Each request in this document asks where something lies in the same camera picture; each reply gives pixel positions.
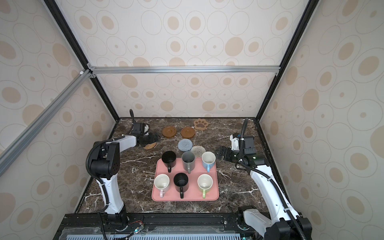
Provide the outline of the rattan woven coaster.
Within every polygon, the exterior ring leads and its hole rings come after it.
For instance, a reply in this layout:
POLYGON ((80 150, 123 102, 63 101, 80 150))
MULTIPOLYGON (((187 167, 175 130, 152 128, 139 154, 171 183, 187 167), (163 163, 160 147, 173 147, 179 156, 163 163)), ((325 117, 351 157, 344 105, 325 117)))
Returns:
POLYGON ((157 143, 152 143, 152 144, 148 144, 144 147, 144 149, 146 150, 150 150, 150 149, 153 149, 155 146, 157 145, 157 143))

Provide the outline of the brown wooden coaster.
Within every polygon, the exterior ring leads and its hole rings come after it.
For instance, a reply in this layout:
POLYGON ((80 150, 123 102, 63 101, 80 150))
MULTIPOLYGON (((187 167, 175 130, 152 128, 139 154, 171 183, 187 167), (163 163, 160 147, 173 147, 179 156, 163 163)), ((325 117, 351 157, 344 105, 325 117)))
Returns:
POLYGON ((165 127, 162 130, 162 135, 165 138, 173 138, 176 135, 176 133, 177 133, 177 129, 173 126, 165 127))
POLYGON ((185 127, 181 130, 181 136, 184 139, 191 139, 196 135, 196 131, 192 127, 185 127))

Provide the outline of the multicolour woven coaster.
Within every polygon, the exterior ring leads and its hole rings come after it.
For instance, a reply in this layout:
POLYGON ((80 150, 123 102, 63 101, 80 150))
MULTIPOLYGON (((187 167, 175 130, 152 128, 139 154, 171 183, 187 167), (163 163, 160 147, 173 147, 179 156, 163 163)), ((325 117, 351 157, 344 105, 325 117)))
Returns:
POLYGON ((202 146, 193 146, 191 152, 195 155, 196 158, 201 158, 202 155, 206 152, 206 149, 202 146))

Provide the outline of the paw print coaster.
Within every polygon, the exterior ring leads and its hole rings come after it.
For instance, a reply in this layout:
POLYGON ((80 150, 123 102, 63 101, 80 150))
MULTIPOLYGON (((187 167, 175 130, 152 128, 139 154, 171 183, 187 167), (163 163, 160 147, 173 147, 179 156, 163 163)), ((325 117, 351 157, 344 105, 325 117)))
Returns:
POLYGON ((205 131, 209 123, 205 119, 197 119, 194 121, 194 129, 198 131, 205 131))

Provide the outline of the grey woven coaster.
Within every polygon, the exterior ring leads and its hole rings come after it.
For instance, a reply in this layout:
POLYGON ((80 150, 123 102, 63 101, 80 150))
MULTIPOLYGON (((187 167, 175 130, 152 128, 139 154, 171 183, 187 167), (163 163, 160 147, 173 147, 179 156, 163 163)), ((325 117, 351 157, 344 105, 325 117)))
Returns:
POLYGON ((182 152, 188 152, 192 149, 193 143, 189 139, 182 139, 178 143, 178 149, 182 152))

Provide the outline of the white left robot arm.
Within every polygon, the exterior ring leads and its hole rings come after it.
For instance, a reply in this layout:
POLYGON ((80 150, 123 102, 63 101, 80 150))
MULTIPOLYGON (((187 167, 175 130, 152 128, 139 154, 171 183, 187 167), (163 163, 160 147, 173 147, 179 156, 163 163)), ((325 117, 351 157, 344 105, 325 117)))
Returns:
POLYGON ((116 215, 122 212, 124 202, 121 198, 117 175, 120 169, 120 153, 138 145, 146 147, 156 143, 160 136, 148 133, 143 136, 122 135, 95 142, 86 159, 86 169, 102 191, 105 206, 102 212, 116 215))

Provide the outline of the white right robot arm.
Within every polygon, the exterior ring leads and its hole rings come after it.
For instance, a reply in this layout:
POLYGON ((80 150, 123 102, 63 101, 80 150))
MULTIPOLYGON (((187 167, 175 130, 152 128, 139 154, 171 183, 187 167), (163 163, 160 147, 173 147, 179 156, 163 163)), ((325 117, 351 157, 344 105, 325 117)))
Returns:
POLYGON ((232 150, 220 147, 215 152, 218 160, 243 167, 254 180, 266 202, 269 217, 252 206, 239 207, 238 227, 253 229, 265 240, 310 240, 312 225, 289 203, 276 182, 269 161, 256 150, 232 150))

